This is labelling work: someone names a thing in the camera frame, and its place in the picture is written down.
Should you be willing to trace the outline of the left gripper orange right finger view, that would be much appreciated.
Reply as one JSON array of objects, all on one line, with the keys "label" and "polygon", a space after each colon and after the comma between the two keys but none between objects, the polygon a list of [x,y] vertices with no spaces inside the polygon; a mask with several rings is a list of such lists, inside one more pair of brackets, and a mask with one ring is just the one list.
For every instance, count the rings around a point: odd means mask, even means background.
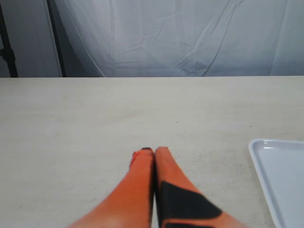
[{"label": "left gripper orange right finger view", "polygon": [[161,228],[244,228],[187,178],[167,147],[155,151],[156,204]]}]

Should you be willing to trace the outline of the left gripper orange left finger view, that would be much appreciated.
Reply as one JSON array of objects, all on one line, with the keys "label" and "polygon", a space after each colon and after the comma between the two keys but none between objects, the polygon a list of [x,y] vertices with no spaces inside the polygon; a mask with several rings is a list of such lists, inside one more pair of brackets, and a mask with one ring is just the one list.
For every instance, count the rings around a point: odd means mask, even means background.
[{"label": "left gripper orange left finger view", "polygon": [[116,188],[70,228],[150,228],[153,209],[153,150],[133,153]]}]

